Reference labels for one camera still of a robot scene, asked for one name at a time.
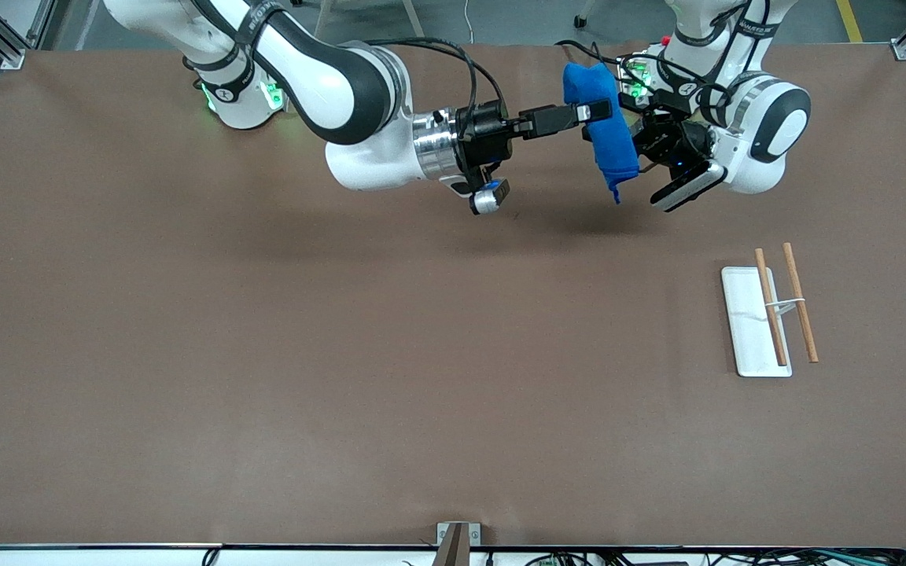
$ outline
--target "green light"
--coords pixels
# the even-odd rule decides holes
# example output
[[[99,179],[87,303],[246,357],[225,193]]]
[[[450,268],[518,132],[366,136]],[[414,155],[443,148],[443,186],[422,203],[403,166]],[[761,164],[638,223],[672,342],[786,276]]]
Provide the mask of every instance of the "green light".
[[[261,90],[267,99],[267,106],[271,107],[272,110],[278,110],[278,108],[282,107],[284,97],[282,96],[282,89],[279,89],[277,83],[261,83]]]
[[[641,80],[641,83],[632,80],[632,96],[637,99],[648,92],[647,86],[651,83],[652,75],[648,72],[648,64],[644,64],[644,62],[632,62],[632,66],[628,70],[632,76]]]
[[[201,92],[204,93],[205,100],[208,101],[208,110],[215,112],[215,104],[212,104],[212,96],[208,93],[204,83],[201,84]]]

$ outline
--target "metal bracket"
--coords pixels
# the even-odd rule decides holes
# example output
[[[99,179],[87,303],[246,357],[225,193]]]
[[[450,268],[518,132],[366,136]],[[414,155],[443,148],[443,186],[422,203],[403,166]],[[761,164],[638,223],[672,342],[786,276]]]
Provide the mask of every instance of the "metal bracket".
[[[890,40],[890,48],[893,50],[894,58],[897,61],[906,61],[906,51],[902,51],[899,46],[897,46],[897,40]]]
[[[436,524],[436,531],[442,534],[442,543],[439,544],[432,566],[470,566],[470,547],[475,534],[477,540],[481,541],[481,523],[454,520]]]
[[[446,531],[449,530],[450,526],[453,524],[465,524],[467,526],[467,534],[469,535],[467,540],[470,541],[471,546],[480,546],[481,545],[481,523],[471,523],[468,520],[446,520],[443,523],[436,524],[436,544],[443,544],[443,537],[446,536]]]
[[[18,60],[2,60],[0,69],[3,71],[19,71],[19,69],[23,68],[23,61],[26,61],[26,50],[19,50]]]

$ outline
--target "floor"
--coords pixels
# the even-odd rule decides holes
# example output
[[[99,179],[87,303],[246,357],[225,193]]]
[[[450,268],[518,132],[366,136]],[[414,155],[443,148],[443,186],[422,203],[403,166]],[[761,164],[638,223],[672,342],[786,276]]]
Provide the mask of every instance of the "floor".
[[[673,14],[662,0],[600,0],[588,25],[573,28],[573,17],[585,0],[468,0],[474,42],[551,44],[559,39],[601,44],[626,39],[656,39],[672,33]],[[775,39],[781,43],[848,42],[849,33],[838,4],[846,0],[805,0],[788,13]],[[313,29],[319,0],[305,0],[290,11]],[[426,35],[468,42],[470,32],[459,0],[414,0]],[[853,3],[856,25],[865,42],[888,42],[906,26],[906,0],[862,0]],[[169,48],[152,37],[116,24],[101,0],[72,0],[61,14],[53,47],[56,50],[148,50]],[[327,42],[413,35],[411,23],[397,0],[338,0],[322,38]]]

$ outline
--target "wooden chopstick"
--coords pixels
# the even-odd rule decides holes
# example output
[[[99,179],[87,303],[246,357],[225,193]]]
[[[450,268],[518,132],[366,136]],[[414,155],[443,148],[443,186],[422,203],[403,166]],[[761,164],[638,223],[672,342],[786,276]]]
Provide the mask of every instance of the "wooden chopstick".
[[[799,273],[795,270],[795,257],[792,255],[792,244],[785,241],[781,244],[785,252],[785,263],[788,264],[788,278],[792,282],[792,296],[801,300],[802,286],[799,285]],[[816,355],[816,343],[813,341],[813,329],[809,326],[809,312],[806,311],[806,301],[796,301],[795,311],[799,313],[799,325],[802,326],[802,339],[806,342],[806,357],[810,363],[820,361]]]
[[[764,250],[756,248],[754,257],[757,259],[757,273],[761,278],[761,291],[764,293],[764,308],[767,311],[768,327],[771,330],[771,340],[774,341],[774,355],[778,359],[778,366],[788,366],[788,359],[785,357],[785,347],[781,340],[781,327],[778,325],[778,315],[771,293],[771,282],[767,277],[767,263],[764,261]]]

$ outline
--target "white wire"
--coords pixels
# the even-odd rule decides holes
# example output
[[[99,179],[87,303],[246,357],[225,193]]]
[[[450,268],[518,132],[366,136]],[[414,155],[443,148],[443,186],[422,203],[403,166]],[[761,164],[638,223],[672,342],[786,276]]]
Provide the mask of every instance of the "white wire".
[[[470,31],[470,42],[474,43],[474,26],[470,25],[470,17],[467,15],[467,5],[470,0],[463,0],[463,19],[467,20],[467,29]]]

